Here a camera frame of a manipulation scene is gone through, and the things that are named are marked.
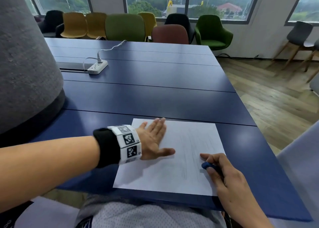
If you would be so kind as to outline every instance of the gray fabric column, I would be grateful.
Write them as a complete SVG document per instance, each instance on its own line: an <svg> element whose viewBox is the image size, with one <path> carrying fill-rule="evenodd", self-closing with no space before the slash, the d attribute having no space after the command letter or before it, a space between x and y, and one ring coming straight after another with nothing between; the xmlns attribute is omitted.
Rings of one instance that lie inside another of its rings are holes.
<svg viewBox="0 0 319 228"><path fill-rule="evenodd" d="M64 103L63 78L24 0L0 0L0 147L27 142Z"/></svg>

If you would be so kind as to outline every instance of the wooden floor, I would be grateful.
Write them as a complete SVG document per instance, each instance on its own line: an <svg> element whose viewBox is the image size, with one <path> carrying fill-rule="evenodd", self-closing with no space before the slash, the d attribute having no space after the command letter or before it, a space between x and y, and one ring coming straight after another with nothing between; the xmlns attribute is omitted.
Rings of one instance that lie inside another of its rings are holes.
<svg viewBox="0 0 319 228"><path fill-rule="evenodd" d="M268 67L266 60L218 61L275 154L319 119L319 97L306 84L319 63L312 63L304 73L293 71L299 62L281 71L285 62ZM80 208L86 194L52 190L44 196Z"/></svg>

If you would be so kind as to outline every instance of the red chair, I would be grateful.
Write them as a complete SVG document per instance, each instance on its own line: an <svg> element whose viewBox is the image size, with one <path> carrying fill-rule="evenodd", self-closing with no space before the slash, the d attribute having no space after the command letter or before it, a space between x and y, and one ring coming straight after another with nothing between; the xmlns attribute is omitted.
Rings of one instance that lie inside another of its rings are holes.
<svg viewBox="0 0 319 228"><path fill-rule="evenodd" d="M152 41L162 43L189 44L186 29L181 25L170 24L154 27Z"/></svg>

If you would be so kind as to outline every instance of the red roof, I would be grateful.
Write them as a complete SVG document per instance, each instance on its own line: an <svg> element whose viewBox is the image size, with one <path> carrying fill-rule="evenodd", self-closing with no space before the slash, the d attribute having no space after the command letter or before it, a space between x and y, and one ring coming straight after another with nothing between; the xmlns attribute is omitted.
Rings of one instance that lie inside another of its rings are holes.
<svg viewBox="0 0 319 228"><path fill-rule="evenodd" d="M239 6L236 6L236 5L231 4L229 2L218 6L217 9L220 10L220 11L229 9L231 12L235 12L235 13L242 11L242 9Z"/></svg>

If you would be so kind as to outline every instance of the black wristband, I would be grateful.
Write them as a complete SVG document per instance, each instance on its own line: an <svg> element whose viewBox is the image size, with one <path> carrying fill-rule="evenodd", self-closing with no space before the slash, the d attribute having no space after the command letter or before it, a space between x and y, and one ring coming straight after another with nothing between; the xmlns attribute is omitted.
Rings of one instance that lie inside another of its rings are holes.
<svg viewBox="0 0 319 228"><path fill-rule="evenodd" d="M121 150L116 135L107 128L101 128L94 130L93 136L100 146L100 160L97 168L118 164L121 159Z"/></svg>

